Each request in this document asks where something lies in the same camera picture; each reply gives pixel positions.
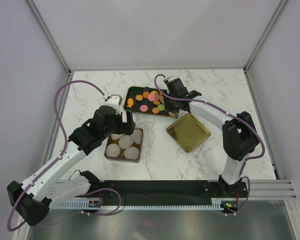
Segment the orange swirl cookie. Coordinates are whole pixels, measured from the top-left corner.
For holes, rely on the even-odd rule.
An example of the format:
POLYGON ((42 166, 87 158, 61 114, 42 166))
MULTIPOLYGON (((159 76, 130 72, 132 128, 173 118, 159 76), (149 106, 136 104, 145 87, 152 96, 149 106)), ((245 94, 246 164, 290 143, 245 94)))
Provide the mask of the orange swirl cookie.
POLYGON ((158 114, 160 112, 160 110, 159 110, 159 108, 157 108, 157 107, 154 107, 153 109, 152 109, 152 113, 153 114, 158 114))

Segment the square gold cookie tin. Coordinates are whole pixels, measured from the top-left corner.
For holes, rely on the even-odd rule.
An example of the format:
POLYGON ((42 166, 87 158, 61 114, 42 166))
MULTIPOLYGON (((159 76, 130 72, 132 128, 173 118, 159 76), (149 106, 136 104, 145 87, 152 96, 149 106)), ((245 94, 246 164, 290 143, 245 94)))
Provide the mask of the square gold cookie tin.
POLYGON ((141 159, 144 131, 135 128, 131 135, 111 134, 106 143, 104 156, 110 161, 137 164, 141 159))

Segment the metal tongs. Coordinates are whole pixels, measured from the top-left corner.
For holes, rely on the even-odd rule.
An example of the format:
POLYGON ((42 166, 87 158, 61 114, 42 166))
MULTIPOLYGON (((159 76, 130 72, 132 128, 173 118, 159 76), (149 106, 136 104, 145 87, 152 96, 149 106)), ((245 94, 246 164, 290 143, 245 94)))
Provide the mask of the metal tongs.
MULTIPOLYGON (((164 97, 163 97, 163 100, 160 101, 160 104, 162 104, 162 105, 165 106, 164 97)), ((167 111, 167 109, 166 109, 166 106, 165 106, 165 110, 164 110, 164 111, 167 113, 168 116, 170 116, 170 115, 169 115, 169 111, 167 111)), ((178 118, 179 118, 179 114, 178 114, 177 112, 173 112, 173 113, 174 113, 174 117, 173 117, 173 118, 178 119, 178 118)))

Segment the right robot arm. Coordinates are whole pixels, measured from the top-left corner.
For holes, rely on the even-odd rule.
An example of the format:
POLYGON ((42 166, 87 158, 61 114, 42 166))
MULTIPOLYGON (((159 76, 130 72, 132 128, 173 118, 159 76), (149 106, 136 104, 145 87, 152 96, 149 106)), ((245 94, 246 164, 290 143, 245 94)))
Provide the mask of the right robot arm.
POLYGON ((171 112, 180 110, 201 117, 222 132, 223 149, 227 155, 224 169, 218 178, 218 191, 223 197, 231 197, 242 180, 241 174, 246 160, 250 159, 257 145, 264 144, 257 133, 252 116, 243 111, 233 115, 221 107, 202 98, 196 90, 188 91, 180 78, 165 78, 166 106, 171 112))

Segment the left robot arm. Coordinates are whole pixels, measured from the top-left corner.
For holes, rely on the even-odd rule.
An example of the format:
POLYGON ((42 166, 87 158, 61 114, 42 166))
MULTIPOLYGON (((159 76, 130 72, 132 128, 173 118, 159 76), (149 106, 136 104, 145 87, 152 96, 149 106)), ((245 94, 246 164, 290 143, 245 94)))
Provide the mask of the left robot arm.
POLYGON ((135 126, 131 111, 117 113, 111 106, 100 106, 93 118, 66 137, 66 146, 57 156, 21 183, 14 180, 7 186, 12 210, 18 212, 29 226, 35 226, 62 202, 77 196, 95 197, 100 190, 100 180, 88 170, 59 186, 55 184, 110 135, 131 135, 135 126))

